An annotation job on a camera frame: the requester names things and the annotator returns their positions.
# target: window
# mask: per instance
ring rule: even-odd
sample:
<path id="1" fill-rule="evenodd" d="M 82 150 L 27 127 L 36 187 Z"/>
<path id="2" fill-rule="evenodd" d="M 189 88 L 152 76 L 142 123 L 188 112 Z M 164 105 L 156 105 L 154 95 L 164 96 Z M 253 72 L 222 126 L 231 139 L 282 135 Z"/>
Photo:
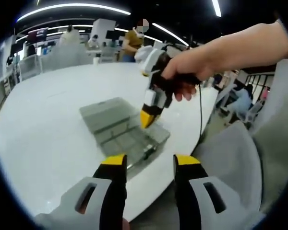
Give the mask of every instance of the window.
<path id="1" fill-rule="evenodd" d="M 245 85 L 251 84 L 253 86 L 253 104 L 260 100 L 265 87 L 270 87 L 272 81 L 273 75 L 250 75 L 247 77 Z"/>

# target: person sitting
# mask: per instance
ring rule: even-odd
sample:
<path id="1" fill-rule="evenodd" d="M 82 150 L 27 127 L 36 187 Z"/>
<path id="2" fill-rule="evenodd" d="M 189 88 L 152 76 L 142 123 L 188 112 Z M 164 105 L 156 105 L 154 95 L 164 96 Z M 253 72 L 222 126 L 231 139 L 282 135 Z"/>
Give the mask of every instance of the person sitting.
<path id="1" fill-rule="evenodd" d="M 35 47 L 34 45 L 29 45 L 28 49 L 27 49 L 27 53 L 26 53 L 26 57 L 35 55 L 36 51 L 35 51 Z"/>
<path id="2" fill-rule="evenodd" d="M 80 42 L 79 31 L 75 30 L 72 25 L 69 25 L 67 31 L 62 34 L 59 45 L 80 44 Z"/>
<path id="3" fill-rule="evenodd" d="M 99 49 L 99 43 L 97 39 L 98 39 L 98 35 L 94 35 L 88 40 L 87 45 L 89 49 Z"/>
<path id="4" fill-rule="evenodd" d="M 232 117 L 229 121 L 230 124 L 239 120 L 237 114 L 246 115 L 252 104 L 253 100 L 252 91 L 253 86 L 251 84 L 248 84 L 239 91 L 234 91 L 235 94 L 238 96 L 238 99 L 227 106 L 227 109 L 229 110 L 230 114 L 232 114 Z"/>
<path id="5" fill-rule="evenodd" d="M 116 40 L 115 40 L 115 39 L 112 39 L 112 40 L 108 43 L 108 46 L 109 46 L 109 47 L 112 47 L 112 48 L 116 48 Z"/>

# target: gray chair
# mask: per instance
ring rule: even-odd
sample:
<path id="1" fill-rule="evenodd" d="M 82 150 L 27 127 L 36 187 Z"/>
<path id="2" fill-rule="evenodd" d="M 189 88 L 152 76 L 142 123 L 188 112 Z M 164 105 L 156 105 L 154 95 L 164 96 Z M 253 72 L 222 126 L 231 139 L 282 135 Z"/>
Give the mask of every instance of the gray chair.
<path id="1" fill-rule="evenodd" d="M 262 107 L 263 104 L 261 102 L 257 102 L 245 115 L 237 113 L 237 117 L 245 124 L 252 124 Z"/>
<path id="2" fill-rule="evenodd" d="M 55 46 L 51 51 L 52 69 L 63 69 L 72 66 L 81 65 L 85 53 L 84 44 L 67 44 Z"/>
<path id="3" fill-rule="evenodd" d="M 217 97 L 216 97 L 216 104 L 217 104 L 218 102 L 220 102 L 223 98 L 225 98 L 225 102 L 224 102 L 224 104 L 225 104 L 226 101 L 227 101 L 227 99 L 228 99 L 228 97 L 229 97 L 230 91 L 231 91 L 233 88 L 235 88 L 235 87 L 237 87 L 236 84 L 229 84 L 227 87 L 225 87 L 225 89 L 223 89 L 223 90 L 217 95 Z"/>
<path id="4" fill-rule="evenodd" d="M 116 48 L 112 48 L 112 47 L 102 48 L 99 62 L 100 63 L 115 62 L 115 52 L 116 52 Z"/>
<path id="5" fill-rule="evenodd" d="M 31 55 L 19 62 L 19 72 L 21 81 L 27 80 L 41 73 L 41 65 L 38 56 Z"/>
<path id="6" fill-rule="evenodd" d="M 195 152 L 209 176 L 235 190 L 247 210 L 258 211 L 262 172 L 257 148 L 243 123 L 236 122 L 199 145 Z"/>

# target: black cable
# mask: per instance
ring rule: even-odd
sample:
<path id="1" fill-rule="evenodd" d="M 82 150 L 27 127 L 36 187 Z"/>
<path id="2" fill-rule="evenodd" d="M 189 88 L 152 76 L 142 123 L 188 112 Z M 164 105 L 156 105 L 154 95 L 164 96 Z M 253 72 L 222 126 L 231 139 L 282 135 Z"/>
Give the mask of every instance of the black cable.
<path id="1" fill-rule="evenodd" d="M 202 91 L 201 91 L 201 85 L 198 85 L 199 90 L 200 90 L 200 109 L 201 109 L 201 128 L 200 128 L 200 137 L 198 138 L 198 140 L 201 139 L 201 135 L 202 135 L 202 128 L 203 128 L 203 112 L 202 112 Z"/>

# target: person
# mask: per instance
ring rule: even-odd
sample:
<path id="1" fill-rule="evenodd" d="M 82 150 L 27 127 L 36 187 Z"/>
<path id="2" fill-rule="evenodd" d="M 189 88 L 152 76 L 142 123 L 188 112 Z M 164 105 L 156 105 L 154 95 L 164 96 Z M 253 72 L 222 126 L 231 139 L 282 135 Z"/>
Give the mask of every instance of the person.
<path id="1" fill-rule="evenodd" d="M 27 49 L 26 57 L 29 57 L 29 56 L 35 55 L 35 54 L 36 54 L 36 51 L 35 51 L 34 45 L 29 45 L 29 47 Z"/>
<path id="2" fill-rule="evenodd" d="M 246 115 L 246 113 L 248 112 L 252 104 L 252 100 L 253 100 L 252 91 L 253 91 L 253 86 L 251 84 L 248 84 L 247 86 L 245 86 L 243 89 L 239 91 L 234 91 L 235 94 L 238 96 L 238 99 L 235 102 L 227 106 L 227 109 L 232 114 L 232 117 L 229 121 L 230 124 L 239 120 L 239 118 L 237 117 L 237 114 Z"/>
<path id="3" fill-rule="evenodd" d="M 68 45 L 68 44 L 80 44 L 80 34 L 78 30 L 75 30 L 72 25 L 67 27 L 67 31 L 62 34 L 59 45 Z"/>
<path id="4" fill-rule="evenodd" d="M 181 52 L 164 69 L 171 79 L 176 73 L 193 73 L 206 80 L 216 72 L 269 66 L 288 57 L 288 35 L 280 21 L 257 24 L 241 32 L 217 38 L 203 46 Z M 175 97 L 190 100 L 195 88 L 183 85 Z"/>
<path id="5" fill-rule="evenodd" d="M 173 79 L 177 73 L 193 73 L 204 81 L 216 72 L 269 66 L 288 58 L 288 7 L 280 15 L 280 20 L 274 23 L 260 23 L 178 54 L 161 75 L 165 79 Z M 195 93 L 194 85 L 185 83 L 174 94 L 177 101 L 183 98 L 189 101 Z M 286 92 L 282 94 L 282 107 L 274 111 L 270 106 L 270 113 L 274 115 L 264 114 L 267 118 L 259 120 L 257 126 L 252 127 L 252 138 L 262 162 L 263 194 L 260 210 L 265 213 L 288 182 L 288 83 Z"/>
<path id="6" fill-rule="evenodd" d="M 99 43 L 97 39 L 98 39 L 98 35 L 95 34 L 93 37 L 91 37 L 88 40 L 87 44 L 90 49 L 99 49 Z"/>
<path id="7" fill-rule="evenodd" d="M 112 47 L 112 48 L 115 48 L 116 47 L 116 40 L 115 39 L 112 39 L 109 44 L 108 44 L 109 47 Z"/>
<path id="8" fill-rule="evenodd" d="M 134 55 L 143 42 L 144 34 L 139 31 L 139 26 L 128 31 L 122 45 L 122 62 L 135 62 Z"/>
<path id="9" fill-rule="evenodd" d="M 6 66 L 9 66 L 13 63 L 14 61 L 14 55 L 13 54 L 10 54 L 9 57 L 7 58 L 6 60 Z"/>

